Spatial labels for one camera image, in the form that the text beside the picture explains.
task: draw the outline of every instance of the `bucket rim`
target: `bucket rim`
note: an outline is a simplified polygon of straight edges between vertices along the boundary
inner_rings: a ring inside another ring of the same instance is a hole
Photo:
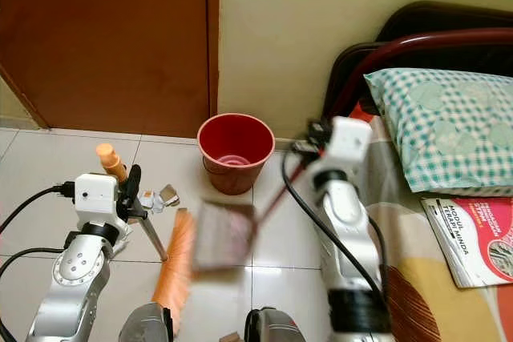
[[[273,144],[271,145],[271,149],[269,150],[269,153],[261,160],[259,160],[258,162],[255,162],[255,163],[250,163],[250,164],[226,164],[226,163],[222,163],[222,162],[219,162],[218,160],[214,159],[212,156],[210,156],[209,154],[207,154],[207,151],[205,151],[205,149],[203,148],[203,146],[201,145],[201,141],[200,141],[200,135],[201,135],[201,131],[205,128],[205,126],[207,126],[208,123],[210,123],[212,120],[214,119],[218,119],[219,117],[222,117],[222,116],[229,116],[229,115],[232,115],[232,116],[244,116],[245,118],[250,118],[250,119],[253,119],[253,120],[256,120],[257,122],[259,122],[262,126],[264,126],[267,131],[269,132],[269,134],[271,135],[271,138],[273,140]],[[276,147],[276,138],[274,138],[274,134],[273,132],[271,131],[271,129],[269,128],[269,126],[267,124],[265,124],[264,121],[258,119],[258,118],[255,118],[254,116],[252,115],[249,115],[249,114],[241,114],[241,113],[238,113],[238,112],[225,112],[223,114],[218,114],[218,115],[214,115],[212,116],[211,118],[205,120],[203,122],[203,124],[200,126],[200,129],[198,130],[198,134],[196,136],[196,140],[198,142],[198,147],[200,148],[200,151],[201,151],[201,154],[206,158],[208,159],[210,162],[216,164],[217,166],[222,166],[222,167],[228,167],[228,168],[237,168],[237,169],[246,169],[246,168],[254,168],[254,167],[258,167],[260,165],[263,165],[265,162],[267,162],[267,160],[271,157],[271,155],[273,154],[274,152],[274,149]]]

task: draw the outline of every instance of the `patterned bedsheet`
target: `patterned bedsheet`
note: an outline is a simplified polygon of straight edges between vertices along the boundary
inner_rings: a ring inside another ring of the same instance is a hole
[[[513,342],[513,285],[456,287],[382,121],[370,124],[374,137],[358,187],[386,239],[397,342]]]

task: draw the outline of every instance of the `bed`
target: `bed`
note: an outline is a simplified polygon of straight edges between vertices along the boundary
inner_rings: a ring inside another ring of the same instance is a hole
[[[411,192],[363,74],[417,67],[512,76],[512,27],[512,13],[415,3],[387,22],[378,41],[350,47],[333,66],[323,116],[351,115],[374,129],[358,188],[386,238],[398,342],[513,342],[513,285],[456,287],[419,202],[422,194]]]

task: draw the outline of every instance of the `checkered pillowcase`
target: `checkered pillowcase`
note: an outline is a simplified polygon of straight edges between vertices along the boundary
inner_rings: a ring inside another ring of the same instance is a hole
[[[513,195],[513,78],[391,68],[365,79],[413,192]]]

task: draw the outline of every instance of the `door frame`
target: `door frame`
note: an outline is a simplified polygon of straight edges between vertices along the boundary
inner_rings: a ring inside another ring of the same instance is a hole
[[[219,86],[219,0],[206,0],[205,23],[207,29],[207,86],[208,86],[208,115],[217,114],[217,90]],[[35,122],[41,128],[50,128],[49,124],[39,113],[37,108],[28,99],[26,94],[16,85],[14,80],[7,74],[6,69],[0,64],[0,75],[7,86],[18,97],[18,100],[29,112]]]

